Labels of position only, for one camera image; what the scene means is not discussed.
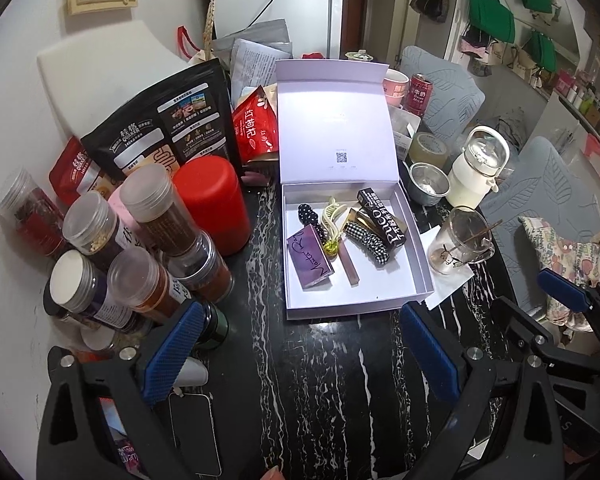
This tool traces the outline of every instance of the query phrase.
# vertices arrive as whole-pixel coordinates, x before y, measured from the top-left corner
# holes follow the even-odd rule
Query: floral cushion
[[[600,283],[600,242],[579,243],[559,236],[542,218],[518,217],[524,226],[540,262],[576,285]],[[546,316],[556,325],[566,325],[580,332],[591,332],[581,313],[574,313],[559,301],[547,297]]]

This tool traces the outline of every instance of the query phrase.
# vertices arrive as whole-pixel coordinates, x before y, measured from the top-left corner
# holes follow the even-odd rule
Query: red plastic bag
[[[62,150],[58,161],[49,173],[49,182],[56,195],[67,207],[80,195],[92,189],[108,200],[111,193],[120,185],[111,180],[104,171],[87,155],[80,141],[71,137]]]
[[[243,164],[278,151],[278,119],[262,86],[235,109],[234,128]]]

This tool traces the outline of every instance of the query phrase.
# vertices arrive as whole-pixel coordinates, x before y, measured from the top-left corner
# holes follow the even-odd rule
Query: chair
[[[409,77],[422,74],[433,83],[424,123],[447,146],[456,142],[484,102],[484,94],[460,65],[411,45],[402,51],[400,71]]]
[[[509,271],[518,306],[539,319],[546,295],[538,287],[540,271],[536,250],[518,216],[542,217],[556,232],[570,240],[586,242],[600,232],[600,210],[596,196],[575,176],[544,137],[526,143],[513,174],[480,203],[489,224],[502,219],[494,240]]]

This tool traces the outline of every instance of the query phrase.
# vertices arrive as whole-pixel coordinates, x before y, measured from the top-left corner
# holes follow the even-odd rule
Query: box lid
[[[276,62],[280,181],[398,182],[382,80],[388,65]]]

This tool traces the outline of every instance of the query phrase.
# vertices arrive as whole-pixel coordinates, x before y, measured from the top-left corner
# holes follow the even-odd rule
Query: white refrigerator
[[[270,0],[216,0],[216,35],[223,38],[247,27]],[[343,0],[273,0],[256,23],[284,18],[293,56],[320,52],[340,57]]]

